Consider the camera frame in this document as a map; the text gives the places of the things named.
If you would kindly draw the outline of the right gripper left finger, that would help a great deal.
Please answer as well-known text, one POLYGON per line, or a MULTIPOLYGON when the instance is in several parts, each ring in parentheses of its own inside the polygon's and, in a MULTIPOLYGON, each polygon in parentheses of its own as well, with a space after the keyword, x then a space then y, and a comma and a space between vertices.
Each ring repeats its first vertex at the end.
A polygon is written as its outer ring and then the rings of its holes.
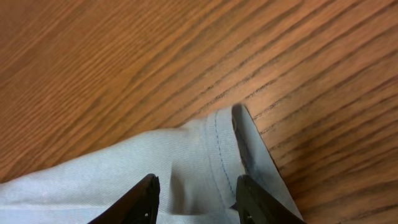
POLYGON ((160 182, 148 174, 89 224, 156 224, 160 182))

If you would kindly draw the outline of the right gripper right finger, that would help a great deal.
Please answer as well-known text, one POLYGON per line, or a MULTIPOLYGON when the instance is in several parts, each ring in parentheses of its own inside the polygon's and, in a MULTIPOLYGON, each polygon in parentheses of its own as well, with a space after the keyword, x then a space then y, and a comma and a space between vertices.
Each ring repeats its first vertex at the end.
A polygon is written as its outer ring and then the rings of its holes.
POLYGON ((240 175, 235 207, 241 224, 305 224, 248 175, 240 175))

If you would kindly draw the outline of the light blue printed t-shirt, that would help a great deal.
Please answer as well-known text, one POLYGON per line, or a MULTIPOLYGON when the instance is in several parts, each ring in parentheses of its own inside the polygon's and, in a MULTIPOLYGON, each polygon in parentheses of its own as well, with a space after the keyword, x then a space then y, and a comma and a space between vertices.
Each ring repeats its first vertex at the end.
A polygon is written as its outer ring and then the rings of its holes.
POLYGON ((3 183, 1 222, 88 223, 148 174, 160 180, 159 223, 237 223, 233 205, 244 174, 299 214, 251 115, 238 104, 3 183))

